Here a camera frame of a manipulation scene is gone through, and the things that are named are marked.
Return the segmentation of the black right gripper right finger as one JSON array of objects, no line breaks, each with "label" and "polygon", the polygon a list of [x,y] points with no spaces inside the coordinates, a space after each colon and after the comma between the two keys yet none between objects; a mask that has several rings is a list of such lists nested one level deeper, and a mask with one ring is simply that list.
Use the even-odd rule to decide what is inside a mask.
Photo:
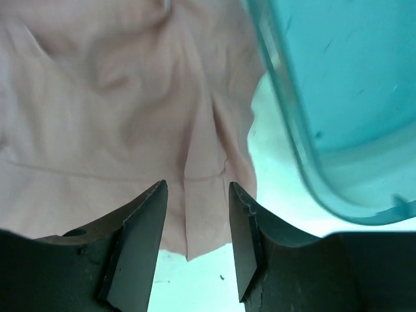
[{"label": "black right gripper right finger", "polygon": [[415,233],[316,237],[229,186],[239,300],[247,311],[414,311]]}]

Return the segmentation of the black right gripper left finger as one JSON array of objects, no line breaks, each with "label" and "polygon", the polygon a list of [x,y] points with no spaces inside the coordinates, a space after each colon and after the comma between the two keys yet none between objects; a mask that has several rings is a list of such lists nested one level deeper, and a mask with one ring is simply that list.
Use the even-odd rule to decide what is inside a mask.
[{"label": "black right gripper left finger", "polygon": [[62,236],[1,232],[2,311],[146,311],[168,201],[159,181]]}]

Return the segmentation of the dusty pink t shirt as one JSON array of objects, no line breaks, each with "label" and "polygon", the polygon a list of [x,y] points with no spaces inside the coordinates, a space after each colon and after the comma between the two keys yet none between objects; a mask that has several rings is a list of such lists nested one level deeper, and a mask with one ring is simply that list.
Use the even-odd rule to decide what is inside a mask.
[{"label": "dusty pink t shirt", "polygon": [[241,1],[2,1],[1,227],[61,234],[165,180],[161,248],[227,244],[263,73]]}]

